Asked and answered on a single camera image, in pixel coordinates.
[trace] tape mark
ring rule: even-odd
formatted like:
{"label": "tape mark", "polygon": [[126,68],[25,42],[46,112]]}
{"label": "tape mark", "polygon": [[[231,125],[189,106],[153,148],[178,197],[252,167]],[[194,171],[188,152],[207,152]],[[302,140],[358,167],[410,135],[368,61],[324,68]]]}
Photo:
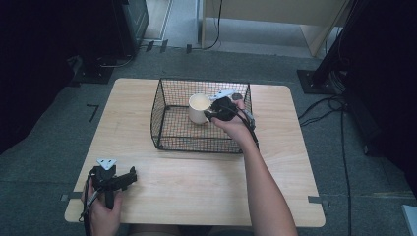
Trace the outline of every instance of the tape mark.
{"label": "tape mark", "polygon": [[94,119],[95,113],[97,113],[98,107],[99,105],[91,105],[91,104],[87,104],[88,107],[95,107],[91,117],[89,118],[89,122],[91,123],[92,119]]}

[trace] floor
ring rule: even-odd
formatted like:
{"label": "floor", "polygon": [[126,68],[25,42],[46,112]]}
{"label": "floor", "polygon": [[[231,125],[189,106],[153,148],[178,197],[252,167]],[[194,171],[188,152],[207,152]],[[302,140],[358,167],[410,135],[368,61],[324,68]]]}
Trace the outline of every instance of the floor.
{"label": "floor", "polygon": [[[196,21],[196,0],[147,0],[149,8],[149,31],[144,44],[154,40],[160,44],[168,40],[168,46],[201,48],[201,11]],[[214,43],[217,36],[217,19],[207,18],[206,46]],[[317,58],[324,58],[333,44],[340,28],[335,28]],[[220,20],[217,44],[211,49],[225,52],[291,56],[311,58],[304,35],[299,25]]]}

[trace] wire basket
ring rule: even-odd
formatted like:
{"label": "wire basket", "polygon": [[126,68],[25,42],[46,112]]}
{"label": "wire basket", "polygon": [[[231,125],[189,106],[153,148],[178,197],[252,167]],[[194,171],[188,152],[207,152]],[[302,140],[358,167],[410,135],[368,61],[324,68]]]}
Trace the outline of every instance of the wire basket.
{"label": "wire basket", "polygon": [[150,134],[156,148],[199,152],[242,153],[230,137],[211,122],[194,124],[188,117],[189,98],[195,93],[213,96],[220,90],[241,93],[252,112],[249,84],[160,79],[150,118]]}

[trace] wooden table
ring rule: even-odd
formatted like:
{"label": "wooden table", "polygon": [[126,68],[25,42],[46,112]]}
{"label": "wooden table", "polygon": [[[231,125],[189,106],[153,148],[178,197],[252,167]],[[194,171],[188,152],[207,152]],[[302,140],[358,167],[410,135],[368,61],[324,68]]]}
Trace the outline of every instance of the wooden table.
{"label": "wooden table", "polygon": [[[117,173],[138,171],[124,192],[122,222],[250,225],[242,154],[158,150],[150,138],[157,80],[119,79],[109,96],[74,188],[83,190],[98,158],[116,158]],[[290,90],[251,85],[261,153],[297,226],[321,227],[321,204]],[[70,200],[65,218],[78,222],[83,206]]]}

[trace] white cup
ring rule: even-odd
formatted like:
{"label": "white cup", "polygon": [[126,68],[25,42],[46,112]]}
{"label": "white cup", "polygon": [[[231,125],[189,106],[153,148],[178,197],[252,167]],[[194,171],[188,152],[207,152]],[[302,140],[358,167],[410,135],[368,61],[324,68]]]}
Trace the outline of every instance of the white cup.
{"label": "white cup", "polygon": [[208,96],[202,93],[196,93],[190,97],[188,104],[190,105],[188,116],[192,122],[200,125],[209,120],[204,112],[211,106],[211,101]]}

